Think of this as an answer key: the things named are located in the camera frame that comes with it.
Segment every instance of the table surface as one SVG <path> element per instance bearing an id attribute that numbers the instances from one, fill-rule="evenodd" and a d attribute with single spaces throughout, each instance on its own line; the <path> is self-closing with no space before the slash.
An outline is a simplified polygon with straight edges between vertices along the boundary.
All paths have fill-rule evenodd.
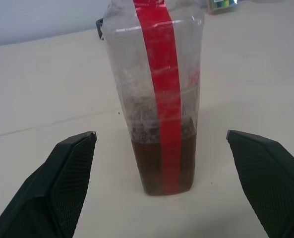
<path id="1" fill-rule="evenodd" d="M 228 129 L 294 155 L 294 0 L 207 16 L 191 191 L 143 192 L 95 30 L 0 47 L 0 214 L 56 143 L 98 135 L 75 238 L 266 238 L 238 180 Z"/>

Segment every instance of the white wall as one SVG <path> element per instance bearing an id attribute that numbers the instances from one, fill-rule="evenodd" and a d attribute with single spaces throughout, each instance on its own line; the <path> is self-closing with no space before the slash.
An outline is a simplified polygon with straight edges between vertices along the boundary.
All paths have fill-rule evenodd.
<path id="1" fill-rule="evenodd" d="M 96 27 L 110 0 L 0 0 L 0 45 Z"/>

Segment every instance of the brown liquid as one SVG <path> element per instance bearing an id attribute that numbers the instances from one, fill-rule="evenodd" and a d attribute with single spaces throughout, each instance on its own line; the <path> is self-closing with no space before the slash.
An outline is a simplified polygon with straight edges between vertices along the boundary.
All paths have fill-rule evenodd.
<path id="1" fill-rule="evenodd" d="M 196 134 L 181 140 L 181 162 L 178 192 L 191 189 L 194 179 Z M 141 181 L 149 195 L 169 195 L 163 190 L 161 144 L 132 141 Z"/>

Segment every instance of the red tape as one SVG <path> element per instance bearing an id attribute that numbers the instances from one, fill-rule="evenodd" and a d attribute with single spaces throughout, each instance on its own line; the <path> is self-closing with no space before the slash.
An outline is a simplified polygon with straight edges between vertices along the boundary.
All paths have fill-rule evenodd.
<path id="1" fill-rule="evenodd" d="M 163 189 L 179 191 L 181 98 L 172 20 L 164 0 L 133 0 L 141 24 L 160 122 Z"/>

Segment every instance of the red stripe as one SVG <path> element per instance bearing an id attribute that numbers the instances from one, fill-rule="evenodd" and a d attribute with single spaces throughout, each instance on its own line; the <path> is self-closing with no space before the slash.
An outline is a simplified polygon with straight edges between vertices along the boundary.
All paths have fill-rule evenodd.
<path id="1" fill-rule="evenodd" d="M 163 188 L 178 192 L 181 160 L 181 99 L 176 42 L 166 4 L 133 0 L 142 27 L 160 122 Z"/>

